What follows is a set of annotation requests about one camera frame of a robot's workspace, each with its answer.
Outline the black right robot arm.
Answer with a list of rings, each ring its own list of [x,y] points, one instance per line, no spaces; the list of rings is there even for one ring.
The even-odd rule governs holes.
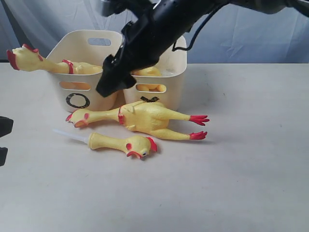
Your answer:
[[[131,11],[136,22],[128,22],[121,33],[122,43],[115,55],[108,55],[96,91],[103,97],[133,87],[133,71],[154,66],[171,47],[188,51],[206,23],[228,4],[275,14],[285,7],[309,15],[307,0],[101,0],[101,15],[109,17]]]

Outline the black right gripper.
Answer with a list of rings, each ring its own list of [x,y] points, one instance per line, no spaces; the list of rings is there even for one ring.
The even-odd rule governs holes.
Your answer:
[[[128,22],[121,30],[124,37],[121,47],[115,56],[109,55],[103,62],[96,91],[108,97],[133,87],[137,81],[130,73],[155,65],[159,57],[191,26],[192,22],[188,20]]]

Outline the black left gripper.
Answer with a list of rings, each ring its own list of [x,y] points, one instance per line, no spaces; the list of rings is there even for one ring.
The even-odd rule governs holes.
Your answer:
[[[12,132],[14,120],[5,116],[0,117],[0,165],[4,166],[7,159],[8,147],[6,140],[8,135]]]

